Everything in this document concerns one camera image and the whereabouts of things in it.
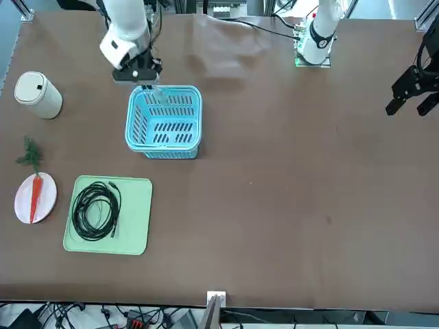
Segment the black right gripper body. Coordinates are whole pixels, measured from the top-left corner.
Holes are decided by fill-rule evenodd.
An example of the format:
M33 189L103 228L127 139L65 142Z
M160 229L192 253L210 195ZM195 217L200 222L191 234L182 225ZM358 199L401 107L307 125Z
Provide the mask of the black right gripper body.
M123 59L121 68L113 69L112 78L116 82L155 84L162 70L163 61L146 50L133 59Z

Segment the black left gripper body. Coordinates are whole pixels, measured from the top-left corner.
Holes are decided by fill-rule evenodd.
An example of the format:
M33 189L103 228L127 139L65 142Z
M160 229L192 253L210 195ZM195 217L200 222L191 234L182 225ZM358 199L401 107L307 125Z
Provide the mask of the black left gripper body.
M423 66L421 62L424 50L427 51L430 59L427 66ZM421 76L438 76L438 25L430 25L425 32L416 56L416 66Z

